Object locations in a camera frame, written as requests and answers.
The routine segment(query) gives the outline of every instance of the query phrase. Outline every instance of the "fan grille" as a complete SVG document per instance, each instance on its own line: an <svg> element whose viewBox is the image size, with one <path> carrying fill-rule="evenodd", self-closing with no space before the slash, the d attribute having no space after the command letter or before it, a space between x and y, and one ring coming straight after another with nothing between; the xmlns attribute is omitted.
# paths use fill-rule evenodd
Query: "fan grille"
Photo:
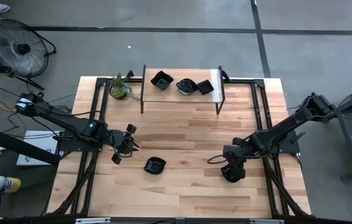
<svg viewBox="0 0 352 224"><path fill-rule="evenodd" d="M27 25L0 20L0 65L22 77L36 77L47 67L49 56L43 40Z"/></svg>

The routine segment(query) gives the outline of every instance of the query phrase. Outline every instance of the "black fan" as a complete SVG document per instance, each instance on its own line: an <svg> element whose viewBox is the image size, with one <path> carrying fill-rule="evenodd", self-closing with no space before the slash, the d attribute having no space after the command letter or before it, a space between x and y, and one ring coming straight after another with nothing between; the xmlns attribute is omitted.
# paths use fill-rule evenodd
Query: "black fan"
<svg viewBox="0 0 352 224"><path fill-rule="evenodd" d="M47 52L45 42L53 46ZM43 90L31 78L42 74L49 63L49 55L56 53L56 47L36 33L33 28L12 20L0 20L0 72Z"/></svg>

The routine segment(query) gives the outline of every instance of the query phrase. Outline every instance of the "potted plant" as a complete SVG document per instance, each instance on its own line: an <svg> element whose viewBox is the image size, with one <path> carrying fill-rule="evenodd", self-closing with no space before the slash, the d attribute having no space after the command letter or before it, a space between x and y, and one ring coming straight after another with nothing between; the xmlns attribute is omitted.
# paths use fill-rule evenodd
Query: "potted plant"
<svg viewBox="0 0 352 224"><path fill-rule="evenodd" d="M123 100L125 97L130 97L133 100L140 100L139 97L133 95L132 88L121 76L121 72L110 81L109 94L117 100Z"/></svg>

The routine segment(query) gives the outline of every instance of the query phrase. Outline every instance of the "green plant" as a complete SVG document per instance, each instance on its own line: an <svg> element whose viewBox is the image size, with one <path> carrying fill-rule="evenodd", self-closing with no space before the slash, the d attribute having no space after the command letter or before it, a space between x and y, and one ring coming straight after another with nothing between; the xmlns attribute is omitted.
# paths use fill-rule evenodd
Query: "green plant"
<svg viewBox="0 0 352 224"><path fill-rule="evenodd" d="M109 84L113 87L111 95L114 98L118 98L126 94L127 97L130 97L133 100L140 100L139 97L135 96L132 93L131 86L125 83L125 80L121 76L121 72L118 72L118 75L116 77L113 77Z"/></svg>

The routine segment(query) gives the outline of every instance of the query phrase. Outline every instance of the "small black bowl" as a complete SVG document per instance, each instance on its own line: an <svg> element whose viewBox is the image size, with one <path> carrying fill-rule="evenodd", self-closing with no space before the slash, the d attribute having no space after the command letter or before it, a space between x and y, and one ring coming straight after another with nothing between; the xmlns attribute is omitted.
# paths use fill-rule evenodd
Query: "small black bowl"
<svg viewBox="0 0 352 224"><path fill-rule="evenodd" d="M151 157L147 160L144 170L150 174L160 174L164 170L165 164L165 160L158 157Z"/></svg>
<svg viewBox="0 0 352 224"><path fill-rule="evenodd" d="M168 88L170 83L172 83L173 81L174 79L170 75L166 74L163 71L160 71L151 80L151 83L156 87L158 87L160 90L164 91Z"/></svg>
<svg viewBox="0 0 352 224"><path fill-rule="evenodd" d="M213 86L209 82L209 80L205 80L205 81L202 81L198 84L198 89L200 90L202 95L205 95L205 94L213 91Z"/></svg>
<svg viewBox="0 0 352 224"><path fill-rule="evenodd" d="M191 95L198 90L197 84L195 84L195 82L189 78L185 78L176 83L176 86L184 95Z"/></svg>

